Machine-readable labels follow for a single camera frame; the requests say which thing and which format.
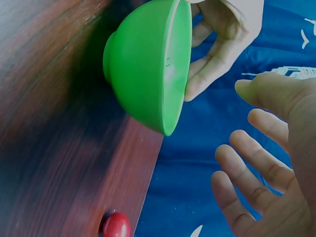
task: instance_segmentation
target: hand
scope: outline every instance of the hand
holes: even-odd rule
[[[252,82],[236,83],[237,93],[254,109],[249,122],[290,155],[293,169],[264,150],[244,131],[220,146],[216,159],[223,172],[212,176],[215,199],[238,237],[307,237],[316,233],[316,79],[297,80],[261,74]],[[237,152],[283,195],[272,194],[249,171]],[[242,206],[233,184],[263,215],[259,221]]]
[[[200,45],[213,31],[217,33],[208,54],[190,66],[185,101],[191,101],[225,74],[259,35],[264,0],[187,1],[194,3],[193,16],[203,14],[193,29],[192,46]]]

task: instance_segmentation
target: wooden table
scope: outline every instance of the wooden table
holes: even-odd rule
[[[134,230],[162,136],[105,83],[110,33],[141,0],[0,0],[0,236]]]

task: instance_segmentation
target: red ball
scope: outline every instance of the red ball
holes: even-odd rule
[[[130,223],[122,213],[111,214],[103,227],[103,237],[130,237]]]

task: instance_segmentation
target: blue tablecloth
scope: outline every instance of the blue tablecloth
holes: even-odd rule
[[[184,104],[175,132],[164,139],[136,237],[189,237],[200,225],[203,226],[200,237],[233,236],[210,186],[211,174],[220,169],[214,159],[216,148],[228,144],[231,132],[244,129],[289,165],[287,154],[248,124],[247,114],[252,107],[237,96],[234,83],[271,70],[296,78],[313,73],[316,77],[315,20],[314,0],[265,1],[259,37],[227,74],[195,100]],[[215,37],[212,34],[193,50],[192,61],[207,53]],[[258,172],[251,170],[265,183]],[[260,218],[239,196],[253,215]]]

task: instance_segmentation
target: bowl rim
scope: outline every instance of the bowl rim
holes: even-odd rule
[[[173,3],[171,5],[171,8],[170,8],[170,11],[169,11],[169,14],[168,14],[168,18],[167,18],[167,21],[166,21],[166,25],[165,25],[165,33],[164,33],[164,39],[166,39],[164,42],[163,42],[163,48],[165,49],[164,50],[164,53],[162,55],[162,78],[163,80],[160,81],[160,89],[161,89],[161,93],[159,94],[160,98],[159,100],[161,101],[161,106],[160,106],[160,117],[161,117],[161,124],[160,124],[160,127],[162,129],[162,132],[165,136],[170,136],[176,125],[174,126],[174,128],[168,130],[166,129],[166,124],[165,124],[165,120],[164,120],[164,116],[163,116],[163,110],[164,110],[164,106],[165,106],[165,90],[164,90],[164,78],[165,78],[165,74],[166,74],[166,67],[164,66],[165,64],[165,61],[166,61],[166,58],[167,58],[167,52],[169,50],[169,43],[170,43],[170,38],[171,38],[171,34],[172,34],[172,29],[173,29],[173,21],[174,21],[174,18],[176,16],[176,13],[177,13],[177,10],[178,10],[178,6],[180,4],[180,1],[185,1],[185,0],[172,0]],[[191,4],[189,2],[186,2],[187,3],[187,11],[189,12],[189,17],[188,17],[188,24],[191,26],[189,27],[189,33],[190,33],[190,36],[192,35],[192,14],[191,14]],[[180,105],[180,108],[179,110],[181,111],[182,110],[182,106],[183,106],[183,102],[182,104]],[[180,113],[179,115],[177,116],[176,121],[175,121],[175,124],[178,123],[178,120],[179,120],[179,117],[180,117]]]

